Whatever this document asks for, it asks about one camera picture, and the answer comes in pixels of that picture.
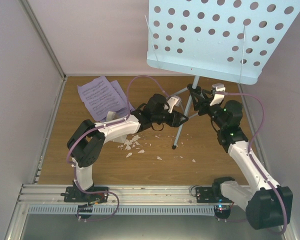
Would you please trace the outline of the light blue music stand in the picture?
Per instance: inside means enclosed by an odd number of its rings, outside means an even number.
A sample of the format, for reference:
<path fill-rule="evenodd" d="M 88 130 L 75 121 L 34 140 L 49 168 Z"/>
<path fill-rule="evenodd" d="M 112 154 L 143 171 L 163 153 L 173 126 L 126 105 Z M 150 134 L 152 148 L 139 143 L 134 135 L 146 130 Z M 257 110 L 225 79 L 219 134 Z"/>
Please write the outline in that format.
<path fill-rule="evenodd" d="M 254 85 L 300 0 L 151 0 L 147 64 Z"/>

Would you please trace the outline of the lilac sheet music paper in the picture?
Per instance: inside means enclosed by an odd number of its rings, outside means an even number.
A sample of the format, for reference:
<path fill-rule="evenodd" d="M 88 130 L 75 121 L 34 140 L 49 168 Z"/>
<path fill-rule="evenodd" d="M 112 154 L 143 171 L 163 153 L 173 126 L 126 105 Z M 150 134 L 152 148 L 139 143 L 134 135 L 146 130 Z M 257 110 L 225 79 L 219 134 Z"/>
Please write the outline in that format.
<path fill-rule="evenodd" d="M 81 101 L 96 122 L 107 117 L 108 112 L 117 112 L 127 106 L 105 76 L 95 78 L 89 83 L 77 86 Z"/>

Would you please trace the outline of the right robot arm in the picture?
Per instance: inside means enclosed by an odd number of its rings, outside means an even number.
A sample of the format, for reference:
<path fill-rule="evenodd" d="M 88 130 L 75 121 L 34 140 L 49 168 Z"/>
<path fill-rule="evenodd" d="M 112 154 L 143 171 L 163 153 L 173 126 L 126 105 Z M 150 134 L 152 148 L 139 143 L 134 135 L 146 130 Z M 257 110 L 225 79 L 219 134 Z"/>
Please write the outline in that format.
<path fill-rule="evenodd" d="M 198 115 L 208 115 L 212 127 L 218 126 L 217 140 L 235 161 L 248 182 L 249 189 L 239 185 L 232 177 L 214 180 L 211 196 L 218 203 L 229 199 L 245 211 L 246 220 L 255 230 L 281 226 L 285 233 L 291 219 L 293 193 L 282 187 L 261 164 L 240 127 L 243 105 L 236 100 L 223 102 L 228 95 L 223 84 L 214 84 L 210 91 L 187 86 Z"/>

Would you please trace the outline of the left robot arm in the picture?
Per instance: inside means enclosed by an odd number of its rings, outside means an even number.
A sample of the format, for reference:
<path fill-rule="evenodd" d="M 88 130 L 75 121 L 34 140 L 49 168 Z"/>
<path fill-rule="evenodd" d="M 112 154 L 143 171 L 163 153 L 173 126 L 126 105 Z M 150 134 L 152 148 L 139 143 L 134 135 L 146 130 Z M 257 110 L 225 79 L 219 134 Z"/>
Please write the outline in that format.
<path fill-rule="evenodd" d="M 175 110 L 180 98 L 166 98 L 154 94 L 147 103 L 130 111 L 117 120 L 93 123 L 89 119 L 83 121 L 67 142 L 66 161 L 74 168 L 73 185 L 66 192 L 66 197 L 88 202 L 93 195 L 105 195 L 105 190 L 97 190 L 92 178 L 92 167 L 107 142 L 116 138 L 143 132 L 152 128 L 153 124 L 168 125 L 178 128 L 188 121 L 188 117 Z"/>

